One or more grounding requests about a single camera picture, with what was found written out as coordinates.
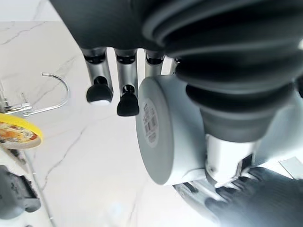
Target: yellow plate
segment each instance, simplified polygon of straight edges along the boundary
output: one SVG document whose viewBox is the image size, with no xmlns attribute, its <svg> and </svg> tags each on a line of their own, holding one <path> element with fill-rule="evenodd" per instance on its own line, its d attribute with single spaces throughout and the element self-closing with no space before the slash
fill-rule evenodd
<svg viewBox="0 0 303 227">
<path fill-rule="evenodd" d="M 0 139 L 6 148 L 27 149 L 42 142 L 42 132 L 22 118 L 0 113 Z"/>
</svg>

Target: marble countertop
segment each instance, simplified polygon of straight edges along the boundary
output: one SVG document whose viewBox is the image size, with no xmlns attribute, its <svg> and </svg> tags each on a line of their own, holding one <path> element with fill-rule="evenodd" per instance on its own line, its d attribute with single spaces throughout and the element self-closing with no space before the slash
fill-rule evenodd
<svg viewBox="0 0 303 227">
<path fill-rule="evenodd" d="M 48 0 L 0 0 L 0 21 L 61 21 Z"/>
<path fill-rule="evenodd" d="M 110 106 L 86 102 L 89 77 L 83 56 L 62 22 L 0 23 L 0 80 L 11 104 L 23 92 L 34 108 L 57 103 L 64 89 L 41 72 L 55 73 L 71 88 L 70 102 L 28 117 L 44 132 L 28 150 L 36 178 L 58 227 L 201 227 L 211 223 L 171 186 L 156 185 L 141 159 L 135 120 L 116 114 L 118 76 L 108 50 L 115 95 Z M 138 53 L 139 82 L 144 52 Z M 163 72 L 168 73 L 169 59 Z"/>
</svg>

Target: barcode label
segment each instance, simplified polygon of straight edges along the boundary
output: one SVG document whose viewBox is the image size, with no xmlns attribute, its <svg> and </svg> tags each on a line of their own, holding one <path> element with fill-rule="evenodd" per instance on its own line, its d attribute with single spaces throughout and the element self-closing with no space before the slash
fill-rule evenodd
<svg viewBox="0 0 303 227">
<path fill-rule="evenodd" d="M 149 131 L 152 131 L 157 126 L 156 117 L 153 116 L 149 122 L 145 125 L 145 133 L 147 134 Z"/>
<path fill-rule="evenodd" d="M 143 130 L 145 132 L 145 139 L 151 147 L 158 144 L 159 139 L 159 126 L 158 115 L 156 107 L 150 99 L 143 103 L 144 110 L 142 114 Z"/>
</svg>

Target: barcode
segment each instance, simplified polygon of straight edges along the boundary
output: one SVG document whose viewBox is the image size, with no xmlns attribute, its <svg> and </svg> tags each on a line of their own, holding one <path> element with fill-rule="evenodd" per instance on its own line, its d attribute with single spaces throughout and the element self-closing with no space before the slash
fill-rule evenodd
<svg viewBox="0 0 303 227">
<path fill-rule="evenodd" d="M 155 116 L 152 117 L 151 124 L 152 124 L 153 127 L 155 127 L 157 125 L 157 120 L 156 120 Z"/>
<path fill-rule="evenodd" d="M 156 140 L 156 133 L 154 132 L 152 135 L 148 137 L 151 143 L 153 143 Z"/>
<path fill-rule="evenodd" d="M 147 124 L 145 125 L 145 133 L 148 133 L 149 131 L 154 129 L 154 127 L 156 127 L 156 126 L 157 126 L 157 120 L 156 120 L 156 117 L 153 116 L 151 118 L 151 120 L 149 122 L 147 122 Z"/>
</svg>

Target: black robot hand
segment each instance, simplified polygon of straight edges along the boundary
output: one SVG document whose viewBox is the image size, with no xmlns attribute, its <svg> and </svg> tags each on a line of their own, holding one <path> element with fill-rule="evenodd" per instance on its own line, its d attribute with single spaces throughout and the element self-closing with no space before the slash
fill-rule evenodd
<svg viewBox="0 0 303 227">
<path fill-rule="evenodd" d="M 289 179 L 265 168 L 250 170 L 257 180 L 241 177 L 240 190 L 216 191 L 227 202 L 207 199 L 206 207 L 223 227 L 300 227 L 303 225 L 303 180 Z"/>
</svg>

